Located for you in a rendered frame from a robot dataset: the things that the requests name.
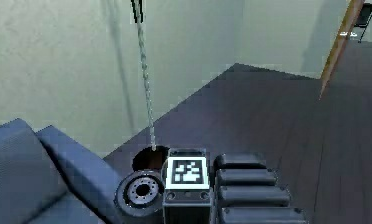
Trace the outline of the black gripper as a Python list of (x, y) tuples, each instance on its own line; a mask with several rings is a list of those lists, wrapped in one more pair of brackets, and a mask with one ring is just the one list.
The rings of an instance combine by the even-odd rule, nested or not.
[(114, 204), (122, 224), (163, 224), (164, 184), (155, 170), (134, 171), (115, 192)]

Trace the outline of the brown wooden door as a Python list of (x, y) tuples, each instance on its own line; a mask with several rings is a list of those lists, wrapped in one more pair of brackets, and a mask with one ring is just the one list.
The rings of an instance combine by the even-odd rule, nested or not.
[(338, 60), (347, 45), (353, 27), (359, 17), (365, 0), (349, 0), (342, 22), (338, 28), (336, 38), (333, 42), (325, 66), (321, 73), (321, 88), (319, 98), (322, 98), (327, 84), (330, 82), (333, 72), (336, 69)]

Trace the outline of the black chair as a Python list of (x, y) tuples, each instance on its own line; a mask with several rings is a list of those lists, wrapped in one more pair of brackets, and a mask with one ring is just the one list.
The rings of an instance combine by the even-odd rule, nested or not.
[(363, 29), (363, 32), (360, 35), (360, 38), (358, 40), (359, 43), (362, 42), (362, 39), (364, 37), (364, 34), (366, 32), (366, 29), (371, 19), (372, 19), (372, 3), (364, 3), (359, 13), (359, 16), (357, 18), (357, 21), (355, 23), (355, 27)]

